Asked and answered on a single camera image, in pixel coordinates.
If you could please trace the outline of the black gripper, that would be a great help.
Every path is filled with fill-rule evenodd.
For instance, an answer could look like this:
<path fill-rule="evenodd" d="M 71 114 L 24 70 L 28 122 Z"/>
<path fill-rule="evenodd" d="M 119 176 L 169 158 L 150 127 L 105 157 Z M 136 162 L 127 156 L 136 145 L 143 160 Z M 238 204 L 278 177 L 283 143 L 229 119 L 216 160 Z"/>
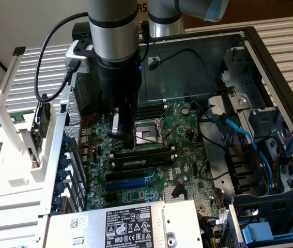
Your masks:
<path fill-rule="evenodd" d="M 122 141 L 125 149 L 134 148 L 134 122 L 138 91 L 142 84 L 140 52 L 125 61 L 111 63 L 96 59 L 103 94 L 110 101 L 111 120 L 108 136 Z"/>

